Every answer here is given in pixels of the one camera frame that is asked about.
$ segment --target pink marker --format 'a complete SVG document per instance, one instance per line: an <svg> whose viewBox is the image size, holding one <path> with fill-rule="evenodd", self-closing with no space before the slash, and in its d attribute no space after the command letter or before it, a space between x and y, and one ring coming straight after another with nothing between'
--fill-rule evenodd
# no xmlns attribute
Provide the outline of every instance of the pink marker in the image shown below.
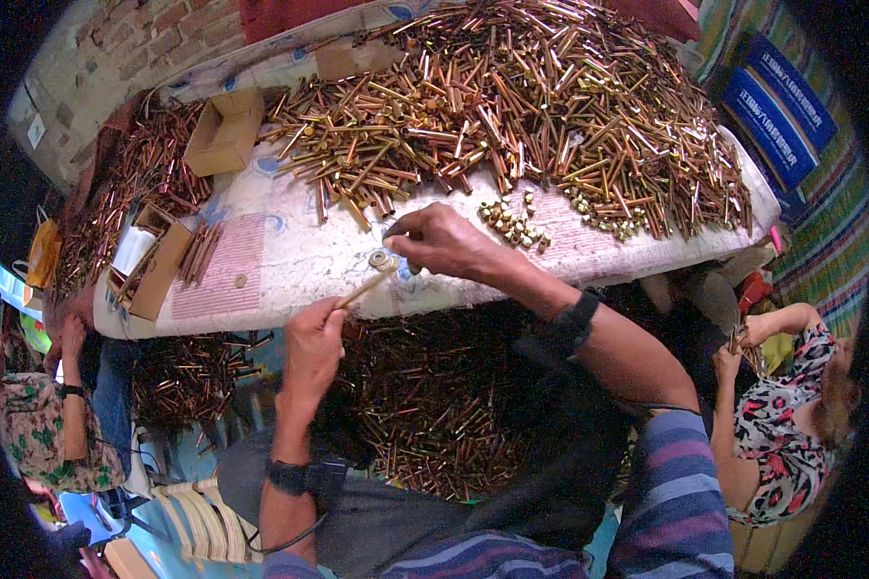
<svg viewBox="0 0 869 579"><path fill-rule="evenodd" d="M776 230L775 225L769 228L769 236L773 238L773 246L776 247L776 253L782 255L782 240L779 239L779 232Z"/></svg>

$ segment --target orange bag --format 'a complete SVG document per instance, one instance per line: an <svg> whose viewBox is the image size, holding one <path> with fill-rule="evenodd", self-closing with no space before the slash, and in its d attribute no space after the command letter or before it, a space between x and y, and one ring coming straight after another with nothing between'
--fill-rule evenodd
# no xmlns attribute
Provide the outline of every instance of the orange bag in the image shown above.
<svg viewBox="0 0 869 579"><path fill-rule="evenodd" d="M32 238L28 261L14 261L13 271L26 281L26 285L46 289L52 284L55 266L61 257L61 232L58 231L58 224L45 214L42 206L36 207L35 215L39 227ZM17 265L27 266L28 273L18 270Z"/></svg>

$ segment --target washer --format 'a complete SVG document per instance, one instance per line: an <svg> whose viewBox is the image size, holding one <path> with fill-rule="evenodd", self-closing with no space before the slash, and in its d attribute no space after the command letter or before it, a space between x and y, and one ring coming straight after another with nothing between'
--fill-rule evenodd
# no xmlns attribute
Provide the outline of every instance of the washer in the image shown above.
<svg viewBox="0 0 869 579"><path fill-rule="evenodd" d="M386 256L386 252L382 249L371 251L371 257L368 261L370 262L371 267L376 268L377 270L381 270L389 265L389 258Z"/></svg>

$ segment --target striped shirt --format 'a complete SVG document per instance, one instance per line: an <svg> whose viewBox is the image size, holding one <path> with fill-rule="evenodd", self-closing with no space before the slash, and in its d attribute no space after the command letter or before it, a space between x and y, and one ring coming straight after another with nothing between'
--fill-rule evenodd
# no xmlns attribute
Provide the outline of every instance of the striped shirt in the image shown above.
<svg viewBox="0 0 869 579"><path fill-rule="evenodd" d="M733 577L728 518L701 418L685 411L654 417L637 441L635 464L609 566L636 579ZM415 550L381 579L584 578L591 564L580 553L485 531ZM266 558L264 577L322 579L305 560L284 552Z"/></svg>

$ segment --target green floral shirt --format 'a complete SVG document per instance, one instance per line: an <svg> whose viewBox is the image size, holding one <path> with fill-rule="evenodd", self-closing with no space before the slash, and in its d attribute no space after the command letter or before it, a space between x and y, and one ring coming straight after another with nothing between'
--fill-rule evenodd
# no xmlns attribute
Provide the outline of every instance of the green floral shirt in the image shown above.
<svg viewBox="0 0 869 579"><path fill-rule="evenodd" d="M20 474L55 491L85 494L122 484L116 450L102 442L100 423L84 405L87 456L65 460L61 385L41 373L8 374L0 389L0 437Z"/></svg>

